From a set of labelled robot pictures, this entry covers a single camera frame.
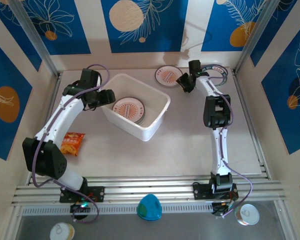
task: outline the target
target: white platform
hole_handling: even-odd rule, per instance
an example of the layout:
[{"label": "white platform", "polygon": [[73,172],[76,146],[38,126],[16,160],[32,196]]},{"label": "white platform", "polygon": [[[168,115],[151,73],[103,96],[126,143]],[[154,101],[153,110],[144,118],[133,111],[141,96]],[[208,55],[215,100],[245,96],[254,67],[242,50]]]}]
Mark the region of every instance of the white platform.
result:
[{"label": "white platform", "polygon": [[[99,71],[106,79],[106,72]],[[260,174],[260,165],[239,100],[231,71],[219,87],[231,97],[234,123],[228,129],[229,165],[243,174]],[[111,70],[111,76],[128,74],[171,98],[158,131],[148,142],[108,122],[101,109],[85,111],[69,132],[85,133],[77,157],[66,155],[68,164],[85,177],[149,177],[209,175],[212,166],[210,130],[204,126],[205,96],[198,90],[184,93],[181,87],[167,88],[155,80],[155,69]],[[81,70],[64,71],[55,106],[64,88],[79,80]]]}]

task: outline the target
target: white bin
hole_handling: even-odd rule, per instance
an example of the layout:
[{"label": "white bin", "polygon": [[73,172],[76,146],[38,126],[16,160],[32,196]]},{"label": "white bin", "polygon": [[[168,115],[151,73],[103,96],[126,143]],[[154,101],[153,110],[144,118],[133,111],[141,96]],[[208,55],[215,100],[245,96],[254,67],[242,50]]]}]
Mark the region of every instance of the white bin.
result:
[{"label": "white bin", "polygon": [[145,119],[141,125],[137,125],[112,111],[114,103],[101,108],[111,123],[144,142],[149,141],[164,119],[164,114],[170,104],[170,97],[164,92],[123,73],[115,75],[102,89],[113,90],[117,100],[124,97],[135,97],[143,102]]}]

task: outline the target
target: blue egg-shaped object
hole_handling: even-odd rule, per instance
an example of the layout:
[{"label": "blue egg-shaped object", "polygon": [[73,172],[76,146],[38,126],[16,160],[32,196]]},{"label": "blue egg-shaped object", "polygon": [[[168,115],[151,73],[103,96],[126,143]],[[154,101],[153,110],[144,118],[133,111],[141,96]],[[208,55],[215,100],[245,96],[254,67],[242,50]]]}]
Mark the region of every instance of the blue egg-shaped object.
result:
[{"label": "blue egg-shaped object", "polygon": [[159,220],[162,216],[159,199],[153,194],[148,194],[139,202],[136,213],[140,218],[147,221]]}]

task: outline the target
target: orange chip bag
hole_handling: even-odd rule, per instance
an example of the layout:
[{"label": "orange chip bag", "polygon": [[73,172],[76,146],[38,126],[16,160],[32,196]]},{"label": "orange chip bag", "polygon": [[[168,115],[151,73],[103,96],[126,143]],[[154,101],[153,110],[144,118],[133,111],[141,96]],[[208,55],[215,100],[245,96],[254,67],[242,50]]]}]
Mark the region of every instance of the orange chip bag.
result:
[{"label": "orange chip bag", "polygon": [[61,144],[61,153],[78,156],[79,148],[84,136],[84,133],[67,132]]}]

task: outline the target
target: can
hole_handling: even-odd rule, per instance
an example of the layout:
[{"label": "can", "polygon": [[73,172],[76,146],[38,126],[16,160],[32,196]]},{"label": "can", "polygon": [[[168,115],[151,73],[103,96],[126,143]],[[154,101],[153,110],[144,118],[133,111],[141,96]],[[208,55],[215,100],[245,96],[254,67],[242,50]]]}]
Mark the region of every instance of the can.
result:
[{"label": "can", "polygon": [[238,206],[234,210],[234,215],[237,221],[244,225],[255,225],[259,222],[260,215],[258,209],[251,204],[244,204],[242,206]]},{"label": "can", "polygon": [[50,231],[50,240],[72,240],[75,236],[75,228],[64,222],[59,222]]},{"label": "can", "polygon": [[171,65],[165,65],[159,67],[154,74],[155,80],[165,86],[165,87],[174,87],[177,86],[177,79],[182,76],[182,71]]},{"label": "can", "polygon": [[122,117],[141,125],[146,118],[146,108],[141,100],[136,97],[123,97],[116,101],[112,110]]}]

